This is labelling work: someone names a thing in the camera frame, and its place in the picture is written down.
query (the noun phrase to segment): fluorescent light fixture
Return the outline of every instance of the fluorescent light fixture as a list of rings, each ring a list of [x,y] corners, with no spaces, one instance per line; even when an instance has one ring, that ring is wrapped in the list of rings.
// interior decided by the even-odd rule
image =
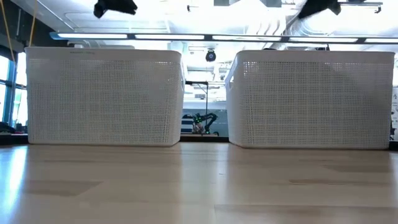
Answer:
[[[189,46],[188,50],[189,51],[205,51],[205,50],[207,50],[207,48],[208,47],[205,47],[205,46],[202,46],[202,47],[200,47],[200,46]]]
[[[58,34],[66,39],[126,39],[127,34]]]
[[[287,47],[327,47],[327,44],[311,44],[311,43],[286,43]]]
[[[372,10],[372,11],[377,11],[378,7],[382,6],[382,2],[369,2],[369,3],[376,3],[374,5],[366,5],[364,3],[361,4],[344,4],[345,2],[341,2],[341,6],[344,7],[344,10],[348,9],[348,10]]]
[[[280,41],[280,37],[257,37],[255,35],[214,35],[213,40]]]
[[[398,43],[398,38],[367,38],[365,42],[374,43]]]
[[[328,43],[353,43],[358,38],[350,37],[291,37],[289,42],[328,42]]]
[[[136,39],[203,40],[204,35],[136,34]]]

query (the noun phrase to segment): ceiling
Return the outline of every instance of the ceiling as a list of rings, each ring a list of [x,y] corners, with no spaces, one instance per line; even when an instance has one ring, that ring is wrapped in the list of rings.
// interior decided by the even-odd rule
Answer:
[[[34,0],[11,1],[33,14]],[[368,0],[383,3],[382,11],[377,14],[374,13],[377,9],[375,7],[344,6],[338,16],[326,10],[304,21],[295,22],[292,18],[305,0],[282,0],[282,7],[266,7],[265,1],[277,0],[134,0],[138,5],[135,16],[108,11],[101,19],[97,19],[93,15],[93,6],[97,0],[38,0],[37,18],[59,32],[398,36],[397,0]],[[187,11],[187,4],[191,6],[191,12]],[[90,47],[178,50],[183,53],[188,69],[193,71],[190,72],[191,75],[202,71],[207,75],[202,73],[201,79],[207,77],[205,79],[208,81],[216,82],[222,82],[220,77],[228,71],[228,62],[242,49],[272,46],[304,50],[309,47],[302,44],[138,40],[91,40],[78,44]],[[398,52],[396,45],[330,45],[330,48]],[[205,61],[208,49],[215,49],[216,63]],[[192,96],[200,92],[201,90],[192,89]],[[215,100],[224,100],[221,95],[225,93],[222,92],[225,92],[223,86],[214,90]]]

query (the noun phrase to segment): security camera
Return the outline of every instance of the security camera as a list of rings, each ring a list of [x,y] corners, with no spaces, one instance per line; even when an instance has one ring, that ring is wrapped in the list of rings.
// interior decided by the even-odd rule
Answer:
[[[208,50],[206,54],[206,61],[207,62],[214,62],[216,60],[216,53],[214,50]]]

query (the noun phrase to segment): mesh grid pattern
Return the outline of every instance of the mesh grid pattern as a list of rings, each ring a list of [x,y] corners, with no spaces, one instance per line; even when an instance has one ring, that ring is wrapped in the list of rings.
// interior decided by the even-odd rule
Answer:
[[[30,143],[171,146],[180,139],[177,52],[29,48],[27,64]]]
[[[393,59],[382,52],[240,52],[226,79],[229,140],[385,149]]]

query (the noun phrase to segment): window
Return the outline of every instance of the window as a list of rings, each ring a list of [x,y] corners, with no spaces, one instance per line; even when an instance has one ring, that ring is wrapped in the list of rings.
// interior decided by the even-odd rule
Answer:
[[[0,121],[2,121],[5,99],[6,99],[6,86],[4,84],[0,84]]]
[[[17,78],[16,83],[26,86],[26,54],[18,54],[18,64],[17,64]]]
[[[12,126],[16,124],[27,125],[27,91],[16,89],[14,110],[12,112]]]
[[[8,58],[0,56],[0,80],[7,80],[8,77]]]
[[[225,73],[209,71],[188,71],[185,78],[188,81],[208,81],[206,85],[185,85],[182,134],[218,134],[228,137],[228,119],[226,111]],[[195,119],[200,117],[200,125],[194,125]]]

